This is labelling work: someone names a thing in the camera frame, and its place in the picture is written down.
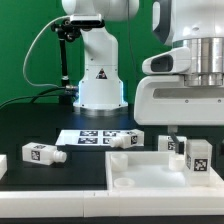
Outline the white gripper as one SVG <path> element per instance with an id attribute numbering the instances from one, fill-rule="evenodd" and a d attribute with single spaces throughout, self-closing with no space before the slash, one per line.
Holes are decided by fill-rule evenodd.
<path id="1" fill-rule="evenodd" d="M 224 125 L 224 87 L 186 87 L 180 75 L 147 76 L 136 90 L 134 119 L 139 125 L 169 125 L 175 152 L 183 155 L 177 126 Z"/>

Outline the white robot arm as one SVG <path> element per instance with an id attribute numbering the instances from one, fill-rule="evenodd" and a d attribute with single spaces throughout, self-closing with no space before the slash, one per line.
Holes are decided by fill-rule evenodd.
<path id="1" fill-rule="evenodd" d="M 61 0 L 81 30 L 85 72 L 75 105 L 92 114 L 127 104 L 118 43 L 106 21 L 136 15 L 139 0 Z M 144 60 L 134 119 L 140 125 L 224 126 L 224 0 L 153 0 L 154 35 L 171 50 Z"/>

